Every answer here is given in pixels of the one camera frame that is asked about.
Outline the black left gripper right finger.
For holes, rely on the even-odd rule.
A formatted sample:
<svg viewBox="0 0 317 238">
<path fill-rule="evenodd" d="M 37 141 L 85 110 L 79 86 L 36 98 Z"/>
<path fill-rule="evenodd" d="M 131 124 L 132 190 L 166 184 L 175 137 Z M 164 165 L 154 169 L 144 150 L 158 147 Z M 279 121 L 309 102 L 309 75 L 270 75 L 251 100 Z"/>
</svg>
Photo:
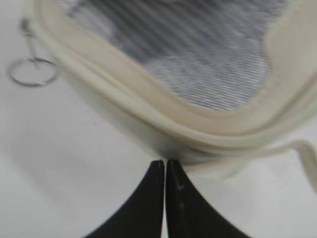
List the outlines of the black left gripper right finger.
<svg viewBox="0 0 317 238">
<path fill-rule="evenodd" d="M 166 219 L 170 238 L 243 238 L 197 191 L 177 160 L 166 165 Z"/>
</svg>

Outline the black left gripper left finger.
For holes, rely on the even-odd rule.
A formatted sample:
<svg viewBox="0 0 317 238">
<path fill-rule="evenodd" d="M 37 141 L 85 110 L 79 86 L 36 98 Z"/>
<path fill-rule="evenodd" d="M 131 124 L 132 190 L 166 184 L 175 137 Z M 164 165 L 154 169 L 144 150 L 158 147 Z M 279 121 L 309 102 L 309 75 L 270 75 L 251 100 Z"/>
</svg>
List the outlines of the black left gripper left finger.
<svg viewBox="0 0 317 238">
<path fill-rule="evenodd" d="M 125 203 L 88 238 L 159 238 L 164 205 L 164 162 L 152 161 Z"/>
</svg>

